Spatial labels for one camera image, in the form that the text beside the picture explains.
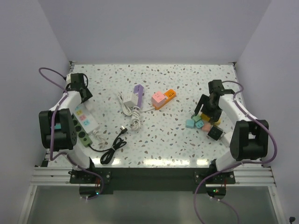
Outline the yellow cube socket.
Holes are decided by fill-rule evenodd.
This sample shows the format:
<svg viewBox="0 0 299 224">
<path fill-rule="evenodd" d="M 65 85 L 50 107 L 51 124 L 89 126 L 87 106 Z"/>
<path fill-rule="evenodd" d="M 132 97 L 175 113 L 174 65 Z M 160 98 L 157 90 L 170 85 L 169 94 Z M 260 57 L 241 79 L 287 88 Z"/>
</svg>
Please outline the yellow cube socket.
<svg viewBox="0 0 299 224">
<path fill-rule="evenodd" d="M 210 123 L 211 125 L 218 126 L 221 123 L 221 119 L 219 119 L 218 121 L 215 121 L 212 118 L 210 118 L 209 116 L 205 115 L 204 113 L 201 113 L 200 117 L 202 120 Z"/>
</svg>

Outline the green cube adapter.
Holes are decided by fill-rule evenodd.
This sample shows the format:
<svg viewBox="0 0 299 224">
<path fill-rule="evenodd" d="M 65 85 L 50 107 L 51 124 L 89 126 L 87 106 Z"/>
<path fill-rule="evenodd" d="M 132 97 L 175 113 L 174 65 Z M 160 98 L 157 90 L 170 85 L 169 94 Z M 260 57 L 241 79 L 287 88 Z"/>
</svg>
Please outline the green cube adapter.
<svg viewBox="0 0 299 224">
<path fill-rule="evenodd" d="M 197 123 L 198 121 L 202 120 L 202 118 L 199 115 L 192 115 L 191 119 Z"/>
</svg>

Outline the light blue cube adapter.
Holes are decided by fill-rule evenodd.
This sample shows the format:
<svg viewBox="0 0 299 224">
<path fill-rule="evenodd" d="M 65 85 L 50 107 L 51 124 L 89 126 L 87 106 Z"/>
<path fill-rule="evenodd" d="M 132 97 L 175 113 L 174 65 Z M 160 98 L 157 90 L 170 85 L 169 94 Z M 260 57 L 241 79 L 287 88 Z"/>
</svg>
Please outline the light blue cube adapter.
<svg viewBox="0 0 299 224">
<path fill-rule="evenodd" d="M 187 119 L 185 122 L 186 128 L 194 128 L 195 121 L 193 119 Z"/>
</svg>

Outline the small pink adapter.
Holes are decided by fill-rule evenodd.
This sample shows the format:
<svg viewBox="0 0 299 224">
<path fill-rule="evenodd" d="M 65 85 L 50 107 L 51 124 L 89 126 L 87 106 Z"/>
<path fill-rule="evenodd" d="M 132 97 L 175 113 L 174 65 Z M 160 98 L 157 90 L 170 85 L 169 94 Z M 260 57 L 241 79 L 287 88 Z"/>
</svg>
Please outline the small pink adapter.
<svg viewBox="0 0 299 224">
<path fill-rule="evenodd" d="M 210 123 L 205 123 L 202 127 L 202 131 L 208 133 L 211 130 L 211 128 L 212 128 L 212 125 Z"/>
</svg>

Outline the long white power strip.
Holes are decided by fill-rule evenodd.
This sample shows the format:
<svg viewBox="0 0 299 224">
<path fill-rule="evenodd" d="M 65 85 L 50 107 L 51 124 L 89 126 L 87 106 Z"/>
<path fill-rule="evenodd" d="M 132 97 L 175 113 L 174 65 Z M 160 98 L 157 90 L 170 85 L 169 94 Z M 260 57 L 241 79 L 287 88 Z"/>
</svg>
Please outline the long white power strip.
<svg viewBox="0 0 299 224">
<path fill-rule="evenodd" d="M 98 130 L 98 122 L 84 104 L 80 104 L 75 108 L 74 115 L 87 134 L 92 134 L 93 131 Z"/>
</svg>

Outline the orange power strip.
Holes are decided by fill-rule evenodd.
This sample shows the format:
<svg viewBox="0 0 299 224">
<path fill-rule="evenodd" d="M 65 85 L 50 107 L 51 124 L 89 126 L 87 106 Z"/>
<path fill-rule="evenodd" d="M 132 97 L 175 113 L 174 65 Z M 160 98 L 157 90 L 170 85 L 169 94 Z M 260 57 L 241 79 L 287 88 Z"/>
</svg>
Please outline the orange power strip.
<svg viewBox="0 0 299 224">
<path fill-rule="evenodd" d="M 167 103 L 169 103 L 172 99 L 175 98 L 176 92 L 173 89 L 169 89 L 167 92 L 163 93 L 166 96 L 165 103 L 160 107 L 154 107 L 155 110 L 161 109 L 163 106 L 165 106 Z"/>
</svg>

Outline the black cube socket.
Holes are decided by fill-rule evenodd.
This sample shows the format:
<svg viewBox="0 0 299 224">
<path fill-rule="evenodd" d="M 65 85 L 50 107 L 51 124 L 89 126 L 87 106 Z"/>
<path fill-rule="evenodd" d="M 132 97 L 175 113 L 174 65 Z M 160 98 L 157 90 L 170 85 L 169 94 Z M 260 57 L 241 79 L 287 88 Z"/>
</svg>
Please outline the black cube socket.
<svg viewBox="0 0 299 224">
<path fill-rule="evenodd" d="M 219 140 L 222 134 L 223 130 L 221 128 L 218 126 L 212 126 L 207 135 L 213 140 Z"/>
</svg>

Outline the pink cube socket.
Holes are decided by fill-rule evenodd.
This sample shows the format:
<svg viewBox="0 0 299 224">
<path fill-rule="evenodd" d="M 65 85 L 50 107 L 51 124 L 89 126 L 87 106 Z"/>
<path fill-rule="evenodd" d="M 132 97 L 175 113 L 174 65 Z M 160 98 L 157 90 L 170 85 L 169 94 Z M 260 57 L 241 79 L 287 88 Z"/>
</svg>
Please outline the pink cube socket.
<svg viewBox="0 0 299 224">
<path fill-rule="evenodd" d="M 166 96 L 160 91 L 157 91 L 151 97 L 151 102 L 154 107 L 162 106 L 165 103 L 165 101 L 166 101 Z"/>
</svg>

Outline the white cartoon cube socket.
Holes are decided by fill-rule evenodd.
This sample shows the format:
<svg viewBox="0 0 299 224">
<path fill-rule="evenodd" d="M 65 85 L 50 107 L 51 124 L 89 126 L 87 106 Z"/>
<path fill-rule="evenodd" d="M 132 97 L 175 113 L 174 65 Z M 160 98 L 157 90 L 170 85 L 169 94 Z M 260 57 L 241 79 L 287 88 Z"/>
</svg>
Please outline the white cartoon cube socket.
<svg viewBox="0 0 299 224">
<path fill-rule="evenodd" d="M 222 141 L 222 143 L 225 145 L 225 147 L 229 147 L 229 146 L 230 146 L 230 142 L 231 142 L 231 139 L 232 139 L 232 135 L 233 135 L 233 132 L 228 132 L 228 133 L 225 133 L 225 134 L 221 137 L 221 141 Z"/>
</svg>

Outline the teal triangular power strip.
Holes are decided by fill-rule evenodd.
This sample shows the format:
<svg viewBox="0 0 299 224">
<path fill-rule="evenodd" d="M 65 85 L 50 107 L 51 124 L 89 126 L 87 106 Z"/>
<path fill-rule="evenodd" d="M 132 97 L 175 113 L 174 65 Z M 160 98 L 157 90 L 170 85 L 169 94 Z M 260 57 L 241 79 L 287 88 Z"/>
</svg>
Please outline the teal triangular power strip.
<svg viewBox="0 0 299 224">
<path fill-rule="evenodd" d="M 54 129 L 56 130 L 60 130 L 61 129 L 61 124 L 60 123 L 56 123 L 54 126 Z"/>
</svg>

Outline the green power strip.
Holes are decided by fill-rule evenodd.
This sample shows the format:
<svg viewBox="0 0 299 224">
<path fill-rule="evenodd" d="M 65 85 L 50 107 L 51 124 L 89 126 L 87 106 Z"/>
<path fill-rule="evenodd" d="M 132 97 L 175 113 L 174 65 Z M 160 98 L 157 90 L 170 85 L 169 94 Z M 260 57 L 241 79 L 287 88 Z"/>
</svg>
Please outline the green power strip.
<svg viewBox="0 0 299 224">
<path fill-rule="evenodd" d="M 85 131 L 85 129 L 82 127 L 82 125 L 79 123 L 78 119 L 75 117 L 74 114 L 71 115 L 75 130 L 77 132 L 78 139 L 82 143 L 84 147 L 90 147 L 92 145 L 92 140 L 90 139 L 89 135 Z"/>
</svg>

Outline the white cube adapter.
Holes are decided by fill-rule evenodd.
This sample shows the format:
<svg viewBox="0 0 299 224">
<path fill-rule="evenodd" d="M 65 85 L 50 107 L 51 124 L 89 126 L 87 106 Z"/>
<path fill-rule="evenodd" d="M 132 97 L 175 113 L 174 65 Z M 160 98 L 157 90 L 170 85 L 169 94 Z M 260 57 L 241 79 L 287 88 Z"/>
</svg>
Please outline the white cube adapter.
<svg viewBox="0 0 299 224">
<path fill-rule="evenodd" d="M 123 103 L 126 107 L 133 108 L 137 106 L 138 96 L 134 93 L 128 94 L 124 97 Z"/>
</svg>

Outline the purple power strip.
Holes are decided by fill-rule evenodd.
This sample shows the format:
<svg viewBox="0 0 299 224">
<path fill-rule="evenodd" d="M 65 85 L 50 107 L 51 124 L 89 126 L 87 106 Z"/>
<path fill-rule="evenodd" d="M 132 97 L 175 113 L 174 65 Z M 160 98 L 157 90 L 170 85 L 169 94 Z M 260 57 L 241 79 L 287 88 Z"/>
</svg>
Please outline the purple power strip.
<svg viewBox="0 0 299 224">
<path fill-rule="evenodd" d="M 138 84 L 134 87 L 134 94 L 138 96 L 137 106 L 141 108 L 142 97 L 143 97 L 144 87 L 141 84 Z"/>
</svg>

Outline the teal cube adapter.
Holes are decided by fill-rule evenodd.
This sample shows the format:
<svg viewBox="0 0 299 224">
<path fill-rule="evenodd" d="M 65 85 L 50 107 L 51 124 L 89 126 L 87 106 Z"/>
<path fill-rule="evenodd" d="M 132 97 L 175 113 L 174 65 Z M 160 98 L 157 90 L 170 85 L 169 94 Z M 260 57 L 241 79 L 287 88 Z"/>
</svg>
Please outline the teal cube adapter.
<svg viewBox="0 0 299 224">
<path fill-rule="evenodd" d="M 195 123 L 195 126 L 198 128 L 198 129 L 201 129 L 203 126 L 204 126 L 204 121 L 203 120 L 199 120 Z"/>
</svg>

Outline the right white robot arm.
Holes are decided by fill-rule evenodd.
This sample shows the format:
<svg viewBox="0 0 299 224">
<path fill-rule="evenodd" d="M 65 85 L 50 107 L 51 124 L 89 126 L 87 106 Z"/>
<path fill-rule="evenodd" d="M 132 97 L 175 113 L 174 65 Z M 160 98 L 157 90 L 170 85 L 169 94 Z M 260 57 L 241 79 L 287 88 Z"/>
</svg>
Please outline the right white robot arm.
<svg viewBox="0 0 299 224">
<path fill-rule="evenodd" d="M 268 153 L 269 124 L 266 120 L 257 119 L 236 100 L 236 92 L 226 89 L 223 81 L 213 80 L 208 83 L 209 95 L 201 95 L 194 110 L 195 115 L 208 117 L 212 125 L 208 136 L 218 140 L 225 138 L 229 151 L 218 159 L 211 161 L 208 178 L 213 183 L 224 179 L 225 173 L 242 162 L 252 162 L 263 158 Z M 216 126 L 221 114 L 225 112 L 234 124 L 233 131 L 223 135 Z"/>
</svg>

